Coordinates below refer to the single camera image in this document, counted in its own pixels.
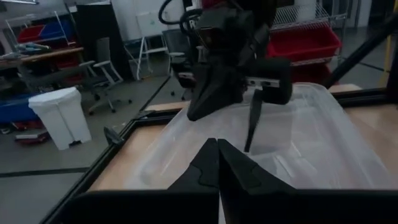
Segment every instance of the white trash can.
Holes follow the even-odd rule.
[[[59,150],[68,149],[74,141],[91,140],[81,95],[75,87],[34,96],[29,99],[29,107],[42,120]]]

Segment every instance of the wooden tabletop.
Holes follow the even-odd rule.
[[[168,103],[149,106],[147,110],[171,110],[187,105],[188,102]],[[396,106],[348,108],[346,112],[387,169],[392,175],[398,177],[398,138],[396,137],[398,136],[398,111]],[[146,149],[161,134],[164,127],[165,125],[149,126],[136,130],[90,190],[122,190],[127,176],[131,173],[131,169],[134,169],[134,164],[149,153]]]
[[[83,50],[84,50],[83,47],[75,47],[75,48],[70,48],[70,49],[55,50],[53,52],[39,54],[39,55],[22,57],[19,60],[12,60],[12,61],[2,60],[2,61],[0,61],[0,66],[13,66],[13,65],[16,66],[20,63],[45,60],[45,59],[52,58],[52,57],[58,57],[58,56],[67,55],[67,54],[74,54],[77,52],[81,52]]]

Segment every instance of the concrete floor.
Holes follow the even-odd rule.
[[[359,47],[368,36],[366,30],[348,30],[344,41],[343,56]],[[384,66],[385,44],[379,46],[363,62],[377,67]],[[24,177],[3,177],[1,174],[32,170],[58,170],[66,168],[89,167],[99,154],[106,148],[107,142],[103,127],[107,126],[120,131],[134,117],[152,94],[165,81],[167,62],[155,59],[153,78],[140,82],[124,83],[114,90],[114,96],[124,100],[117,105],[118,112],[112,114],[104,107],[93,116],[87,116],[87,122],[93,140],[85,144],[73,146],[65,151],[58,151],[52,141],[38,146],[20,146],[13,141],[13,134],[0,135],[0,223],[37,223],[53,207],[67,190],[81,176],[81,171],[70,171],[70,174],[30,175]],[[334,69],[337,63],[332,62]],[[143,77],[148,73],[143,70]],[[364,65],[357,65],[340,83],[354,83],[362,88],[377,88],[382,72]],[[159,91],[150,105],[180,101],[183,89],[172,78]],[[87,110],[94,103],[90,94],[83,93],[83,109]]]

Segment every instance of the office chair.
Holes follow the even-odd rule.
[[[175,77],[180,85],[185,89],[181,100],[185,100],[187,90],[192,90],[196,82],[191,78],[192,55],[188,37],[181,33],[180,29],[163,31],[163,37],[169,55],[169,75]]]
[[[96,42],[97,49],[97,62],[89,61],[85,63],[81,63],[80,66],[92,65],[94,68],[98,68],[104,74],[103,76],[99,76],[96,72],[89,66],[89,71],[92,74],[92,77],[85,79],[84,85],[87,86],[92,94],[95,96],[95,100],[97,101],[89,110],[89,115],[94,114],[94,110],[99,106],[108,104],[111,108],[112,113],[115,113],[116,110],[113,106],[115,101],[120,102],[121,100],[113,99],[109,95],[109,91],[114,88],[116,85],[122,83],[124,80],[119,75],[118,71],[113,67],[111,61],[111,51],[109,46],[109,37],[105,37],[97,40]],[[106,100],[101,101],[99,95],[105,97]]]

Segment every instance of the blue container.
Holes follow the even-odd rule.
[[[65,32],[65,35],[67,39],[70,39],[73,35],[72,32],[72,27],[68,21],[61,21],[61,25],[63,28],[63,31]],[[40,33],[40,38],[42,40],[45,39],[52,39],[52,38],[57,38],[57,37],[63,37],[63,32],[61,30],[61,26],[58,22],[50,22],[46,24]]]
[[[37,121],[39,117],[29,108],[29,98],[34,95],[19,95],[0,101],[0,123]]]

